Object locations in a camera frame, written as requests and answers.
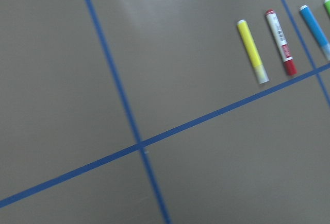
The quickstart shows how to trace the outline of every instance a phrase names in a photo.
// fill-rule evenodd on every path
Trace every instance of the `green marker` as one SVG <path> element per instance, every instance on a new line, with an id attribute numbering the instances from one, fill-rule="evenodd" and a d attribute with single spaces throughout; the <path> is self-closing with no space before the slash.
<path id="1" fill-rule="evenodd" d="M 330 0 L 324 1 L 324 7 L 325 7 L 326 11 L 328 11 L 328 14 L 330 15 Z"/>

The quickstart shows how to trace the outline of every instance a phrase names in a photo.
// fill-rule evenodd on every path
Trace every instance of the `marker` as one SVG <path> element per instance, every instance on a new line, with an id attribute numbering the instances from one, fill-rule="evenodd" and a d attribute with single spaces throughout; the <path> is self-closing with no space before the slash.
<path id="1" fill-rule="evenodd" d="M 237 28 L 241 34 L 245 49 L 249 55 L 251 65 L 256 73 L 259 84 L 269 81 L 267 72 L 263 67 L 259 52 L 257 50 L 256 44 L 254 43 L 246 20 L 240 20 L 237 23 Z"/>
<path id="2" fill-rule="evenodd" d="M 324 1 L 324 7 L 325 7 L 326 11 L 328 11 L 328 14 L 330 15 L 330 0 Z"/>
<path id="3" fill-rule="evenodd" d="M 266 18 L 274 35 L 277 47 L 283 60 L 285 70 L 287 71 L 287 74 L 289 76 L 292 76 L 297 73 L 297 70 L 294 66 L 293 57 L 291 56 L 287 40 L 284 37 L 284 33 L 281 29 L 275 11 L 272 9 L 268 10 L 266 12 Z"/>
<path id="4" fill-rule="evenodd" d="M 311 33 L 314 35 L 314 38 L 318 42 L 319 46 L 323 50 L 324 55 L 327 60 L 330 60 L 330 44 L 324 32 L 322 31 L 318 21 L 315 19 L 313 13 L 307 5 L 303 5 L 300 8 L 300 13 L 303 16 L 306 24 L 308 25 Z"/>

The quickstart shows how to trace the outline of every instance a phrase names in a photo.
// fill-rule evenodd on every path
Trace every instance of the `red marker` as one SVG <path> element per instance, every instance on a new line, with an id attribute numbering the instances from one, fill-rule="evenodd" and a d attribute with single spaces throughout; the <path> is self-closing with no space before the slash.
<path id="1" fill-rule="evenodd" d="M 293 57 L 291 56 L 291 52 L 289 50 L 287 40 L 284 37 L 284 33 L 281 29 L 275 11 L 272 9 L 268 10 L 266 12 L 266 18 L 273 32 L 287 74 L 289 76 L 292 76 L 297 73 L 297 70 L 294 66 Z"/>

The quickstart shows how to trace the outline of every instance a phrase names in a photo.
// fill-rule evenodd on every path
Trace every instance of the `blue tape line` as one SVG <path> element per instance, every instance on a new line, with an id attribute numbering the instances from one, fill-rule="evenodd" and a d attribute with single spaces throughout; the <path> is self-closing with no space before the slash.
<path id="1" fill-rule="evenodd" d="M 141 136 L 140 136 L 137 124 L 135 122 L 133 113 L 132 113 L 131 108 L 129 106 L 128 98 L 126 97 L 124 87 L 121 83 L 118 70 L 117 70 L 116 65 L 114 63 L 113 57 L 110 53 L 110 48 L 109 48 L 107 40 L 104 36 L 103 30 L 101 28 L 101 24 L 100 24 L 100 22 L 97 18 L 97 14 L 96 14 L 96 11 L 95 11 L 94 6 L 92 4 L 92 0 L 85 0 L 85 1 L 86 1 L 86 4 L 87 4 L 89 13 L 91 15 L 91 18 L 93 20 L 95 30 L 96 30 L 96 33 L 97 33 L 98 38 L 100 40 L 103 52 L 105 54 L 105 57 L 107 59 L 107 62 L 109 64 L 109 67 L 110 67 L 110 70 L 111 70 L 111 73 L 113 75 L 117 90 L 119 92 L 120 99 L 121 99 L 122 104 L 124 106 L 124 110 L 125 110 L 127 119 L 129 121 L 130 127 L 132 129 L 134 138 L 136 140 L 136 143 L 139 145 L 139 151 L 140 151 L 140 154 L 141 154 L 141 157 L 142 157 L 142 161 L 143 161 L 143 164 L 144 164 L 145 169 L 147 171 L 148 178 L 150 180 L 152 188 L 154 190 L 154 193 L 155 193 L 160 211 L 162 213 L 162 216 L 164 218 L 165 223 L 171 224 L 172 222 L 171 222 L 171 219 L 170 219 L 170 215 L 169 215 L 168 210 L 166 208 L 166 205 L 165 205 L 163 196 L 161 194 L 160 188 L 158 186 L 158 183 L 156 181 L 156 177 L 155 177 L 153 169 L 151 167 L 151 163 L 149 161 L 148 156 L 146 155 L 145 148 L 141 145 Z"/>
<path id="2" fill-rule="evenodd" d="M 290 19 L 290 21 L 291 21 L 291 23 L 293 25 L 293 28 L 294 28 L 294 30 L 295 30 L 295 32 L 296 32 L 296 34 L 297 34 L 297 36 L 298 36 L 298 38 L 300 40 L 300 43 L 303 46 L 303 49 L 304 49 L 304 51 L 305 51 L 305 53 L 307 55 L 307 58 L 309 60 L 309 63 L 312 66 L 313 70 L 315 70 L 316 69 L 316 65 L 314 63 L 313 57 L 311 56 L 311 54 L 310 54 L 310 52 L 308 50 L 308 47 L 307 47 L 307 45 L 306 45 L 306 43 L 305 43 L 305 41 L 303 39 L 303 36 L 302 36 L 300 30 L 298 29 L 298 25 L 297 25 L 297 23 L 295 22 L 295 20 L 293 18 L 293 15 L 292 15 L 292 13 L 291 13 L 291 11 L 289 9 L 289 6 L 288 6 L 287 2 L 286 2 L 286 0 L 281 0 L 281 2 L 282 2 L 282 4 L 283 4 L 283 6 L 284 6 L 284 8 L 285 8 L 285 10 L 286 10 L 286 12 L 287 12 L 287 14 L 289 16 L 289 19 Z M 322 80 L 322 78 L 321 78 L 321 76 L 319 74 L 316 74 L 316 77 L 317 77 L 317 80 L 319 82 L 319 85 L 321 86 L 321 89 L 322 89 L 322 92 L 324 94 L 324 97 L 325 97 L 325 99 L 326 99 L 326 101 L 327 101 L 327 103 L 328 103 L 328 105 L 330 107 L 330 96 L 329 96 L 329 93 L 328 93 L 328 91 L 327 91 L 324 83 L 323 83 L 323 80 Z"/>
<path id="3" fill-rule="evenodd" d="M 254 94 L 252 96 L 249 96 L 247 98 L 244 98 L 242 100 L 239 100 L 239 101 L 237 101 L 235 103 L 232 103 L 232 104 L 230 104 L 230 105 L 228 105 L 226 107 L 220 108 L 220 109 L 218 109 L 218 110 L 216 110 L 214 112 L 208 113 L 208 114 L 206 114 L 204 116 L 201 116 L 199 118 L 196 118 L 196 119 L 194 119 L 192 121 L 189 121 L 189 122 L 187 122 L 185 124 L 182 124 L 180 126 L 177 126 L 177 127 L 173 128 L 171 130 L 165 131 L 165 132 L 163 132 L 163 133 L 161 133 L 159 135 L 156 135 L 156 136 L 154 136 L 152 138 L 149 138 L 149 139 L 143 141 L 143 145 L 144 146 L 148 146 L 150 144 L 153 144 L 153 143 L 156 143 L 156 142 L 158 142 L 160 140 L 163 140 L 165 138 L 168 138 L 168 137 L 170 137 L 172 135 L 178 134 L 181 131 L 184 131 L 184 130 L 189 129 L 189 128 L 193 127 L 193 126 L 199 125 L 199 124 L 201 124 L 201 123 L 203 123 L 205 121 L 208 121 L 208 120 L 210 120 L 210 119 L 212 119 L 214 117 L 217 117 L 219 115 L 222 115 L 222 114 L 224 114 L 226 112 L 232 111 L 232 110 L 234 110 L 234 109 L 236 109 L 238 107 L 244 106 L 244 105 L 246 105 L 246 104 L 248 104 L 250 102 L 253 102 L 253 101 L 257 100 L 257 99 L 260 99 L 262 97 L 265 97 L 266 95 L 272 94 L 272 93 L 274 93 L 274 92 L 276 92 L 278 90 L 281 90 L 283 88 L 286 88 L 286 87 L 288 87 L 288 86 L 290 86 L 292 84 L 295 84 L 295 83 L 297 83 L 299 81 L 302 81 L 302 80 L 304 80 L 304 79 L 306 79 L 308 77 L 311 77 L 313 75 L 317 75 L 320 72 L 322 72 L 322 71 L 324 71 L 324 70 L 326 70 L 328 68 L 330 68 L 330 64 L 326 64 L 326 65 L 324 65 L 324 66 L 322 66 L 320 68 L 317 68 L 317 69 L 312 70 L 310 72 L 304 73 L 304 74 L 302 74 L 300 76 L 297 76 L 297 77 L 295 77 L 295 78 L 293 78 L 291 80 L 288 80 L 288 81 L 283 82 L 283 83 L 281 83 L 279 85 L 276 85 L 276 86 L 273 86 L 273 87 L 271 87 L 269 89 L 266 89 L 266 90 L 264 90 L 264 91 L 262 91 L 260 93 L 257 93 L 257 94 Z"/>
<path id="4" fill-rule="evenodd" d="M 153 143 L 159 142 L 159 141 L 161 141 L 161 140 L 163 140 L 163 139 L 165 139 L 167 137 L 170 137 L 172 135 L 175 135 L 175 134 L 177 134 L 177 133 L 179 133 L 181 131 L 184 131 L 184 130 L 186 130 L 188 128 L 191 128 L 191 127 L 193 127 L 195 125 L 201 124 L 201 123 L 203 123 L 203 122 L 205 122 L 205 121 L 207 121 L 209 119 L 212 119 L 214 117 L 217 117 L 217 116 L 219 116 L 221 114 L 224 114 L 226 112 L 232 111 L 232 110 L 234 110 L 234 109 L 236 109 L 238 107 L 241 107 L 243 105 L 246 105 L 246 104 L 248 104 L 250 102 L 253 102 L 253 101 L 257 100 L 257 99 L 260 99 L 260 98 L 262 98 L 262 97 L 264 97 L 266 95 L 269 95 L 271 93 L 274 93 L 274 92 L 276 92 L 278 90 L 284 89 L 284 88 L 286 88 L 286 87 L 288 87 L 290 85 L 293 85 L 293 84 L 295 84 L 297 82 L 300 82 L 300 81 L 302 81 L 302 80 L 304 80 L 304 79 L 306 79 L 308 77 L 311 77 L 311 76 L 313 76 L 315 74 L 318 74 L 318 73 L 320 73 L 322 71 L 325 71 L 325 70 L 327 70 L 329 68 L 330 68 L 330 64 L 327 64 L 325 66 L 322 66 L 320 68 L 317 68 L 316 70 L 313 70 L 313 71 L 304 73 L 304 74 L 302 74 L 300 76 L 297 76 L 296 78 L 293 78 L 293 79 L 291 79 L 289 81 L 283 82 L 283 83 L 281 83 L 279 85 L 276 85 L 276 86 L 274 86 L 274 87 L 272 87 L 270 89 L 264 90 L 264 91 L 262 91 L 262 92 L 260 92 L 258 94 L 255 94 L 255 95 L 252 95 L 252 96 L 247 97 L 245 99 L 242 99 L 240 101 L 237 101 L 237 102 L 235 102 L 233 104 L 230 104 L 230 105 L 228 105 L 228 106 L 226 106 L 224 108 L 218 109 L 218 110 L 216 110 L 214 112 L 211 112 L 211 113 L 206 114 L 206 115 L 204 115 L 202 117 L 196 118 L 196 119 L 194 119 L 194 120 L 192 120 L 190 122 L 187 122 L 187 123 L 185 123 L 183 125 L 177 126 L 177 127 L 173 128 L 173 129 L 168 130 L 168 131 L 166 131 L 164 133 L 161 133 L 161 134 L 159 134 L 157 136 L 154 136 L 152 138 L 149 138 L 149 139 L 143 141 L 142 142 L 142 145 L 143 146 L 148 146 L 148 145 L 151 145 Z M 63 175 L 61 175 L 61 176 L 59 176 L 59 177 L 57 177 L 55 179 L 52 179 L 52 180 L 46 181 L 44 183 L 38 184 L 38 185 L 36 185 L 36 186 L 34 186 L 32 188 L 29 188 L 29 189 L 27 189 L 25 191 L 22 191 L 20 193 L 17 193 L 17 194 L 15 194 L 13 196 L 10 196 L 8 198 L 5 198 L 5 199 L 1 200 L 0 201 L 0 208 L 3 208 L 5 206 L 7 206 L 7 205 L 10 205 L 10 204 L 12 204 L 14 202 L 20 201 L 20 200 L 22 200 L 22 199 L 24 199 L 26 197 L 29 197 L 31 195 L 34 195 L 34 194 L 36 194 L 38 192 L 41 192 L 41 191 L 43 191 L 45 189 L 48 189 L 48 188 L 50 188 L 52 186 L 55 186 L 55 185 L 57 185 L 59 183 L 62 183 L 64 181 L 66 181 L 66 180 L 69 180 L 69 179 L 72 179 L 74 177 L 77 177 L 77 176 L 79 176 L 79 175 L 81 175 L 83 173 L 86 173 L 86 172 L 88 172 L 90 170 L 93 170 L 93 169 L 95 169 L 95 168 L 97 168 L 99 166 L 105 165 L 105 164 L 107 164 L 107 163 L 109 163 L 111 161 L 114 161 L 116 159 L 119 159 L 119 158 L 121 158 L 123 156 L 126 156 L 126 155 L 128 155 L 128 154 L 130 154 L 132 152 L 137 151 L 137 150 L 139 150 L 139 145 L 135 144 L 133 146 L 130 146 L 130 147 L 127 147 L 127 148 L 125 148 L 123 150 L 120 150 L 120 151 L 118 151 L 118 152 L 116 152 L 114 154 L 111 154 L 111 155 L 109 155 L 107 157 L 104 157 L 104 158 L 99 159 L 97 161 L 94 161 L 94 162 L 92 162 L 90 164 L 87 164 L 85 166 L 82 166 L 82 167 L 80 167 L 78 169 L 75 169 L 75 170 L 73 170 L 71 172 L 68 172 L 66 174 L 63 174 Z"/>
<path id="5" fill-rule="evenodd" d="M 5 198 L 5 199 L 3 199 L 3 200 L 0 201 L 0 208 L 3 208 L 5 206 L 8 206 L 8 205 L 10 205 L 10 204 L 12 204 L 14 202 L 20 201 L 20 200 L 22 200 L 22 199 L 24 199 L 26 197 L 29 197 L 31 195 L 34 195 L 34 194 L 38 193 L 38 192 L 44 191 L 45 189 L 48 189 L 48 188 L 50 188 L 52 186 L 55 186 L 57 184 L 60 184 L 60 183 L 62 183 L 64 181 L 66 181 L 66 180 L 69 180 L 69 179 L 72 179 L 74 177 L 77 177 L 77 176 L 79 176 L 81 174 L 84 174 L 84 173 L 90 171 L 90 170 L 96 169 L 96 168 L 98 168 L 98 167 L 100 167 L 102 165 L 105 165 L 105 164 L 107 164 L 107 163 L 109 163 L 111 161 L 114 161 L 116 159 L 119 159 L 121 157 L 124 157 L 124 156 L 126 156 L 126 155 L 128 155 L 128 154 L 130 154 L 132 152 L 137 151 L 137 150 L 139 150 L 139 146 L 137 144 L 132 145 L 132 146 L 130 146 L 128 148 L 125 148 L 123 150 L 120 150 L 120 151 L 118 151 L 116 153 L 113 153 L 113 154 L 111 154 L 109 156 L 106 156 L 106 157 L 101 158 L 101 159 L 99 159 L 97 161 L 94 161 L 94 162 L 89 163 L 89 164 L 87 164 L 85 166 L 82 166 L 82 167 L 77 168 L 77 169 L 75 169 L 73 171 L 70 171 L 70 172 L 68 172 L 66 174 L 63 174 L 63 175 L 61 175 L 61 176 L 59 176 L 57 178 L 48 180 L 48 181 L 46 181 L 44 183 L 41 183 L 41 184 L 38 184 L 38 185 L 36 185 L 34 187 L 31 187 L 29 189 L 26 189 L 26 190 L 24 190 L 24 191 L 22 191 L 20 193 L 17 193 L 15 195 L 12 195 L 10 197 L 7 197 L 7 198 Z"/>

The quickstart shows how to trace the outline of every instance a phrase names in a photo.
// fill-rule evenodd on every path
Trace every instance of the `gray surface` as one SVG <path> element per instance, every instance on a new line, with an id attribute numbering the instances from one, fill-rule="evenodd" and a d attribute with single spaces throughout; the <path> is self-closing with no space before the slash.
<path id="1" fill-rule="evenodd" d="M 134 143 L 84 0 L 3 0 L 0 196 Z"/>
<path id="2" fill-rule="evenodd" d="M 323 0 L 308 4 L 327 36 Z M 93 0 L 143 139 L 287 81 L 264 13 L 274 9 L 299 74 L 310 63 L 280 0 Z M 130 146 L 84 0 L 2 0 L 0 199 Z M 246 19 L 270 82 L 258 85 Z M 329 72 L 321 74 L 330 90 Z M 329 109 L 316 78 L 150 147 L 174 223 L 328 223 Z M 161 223 L 132 154 L 0 209 L 3 223 Z"/>
<path id="3" fill-rule="evenodd" d="M 311 70 L 279 0 L 93 0 L 143 138 L 289 78 L 264 13 L 276 10 L 301 73 Z M 236 28 L 246 19 L 268 71 L 260 86 Z"/>
<path id="4" fill-rule="evenodd" d="M 321 107 L 312 78 L 151 145 L 174 223 L 329 223 Z"/>
<path id="5" fill-rule="evenodd" d="M 137 152 L 0 211 L 6 224 L 162 223 Z"/>

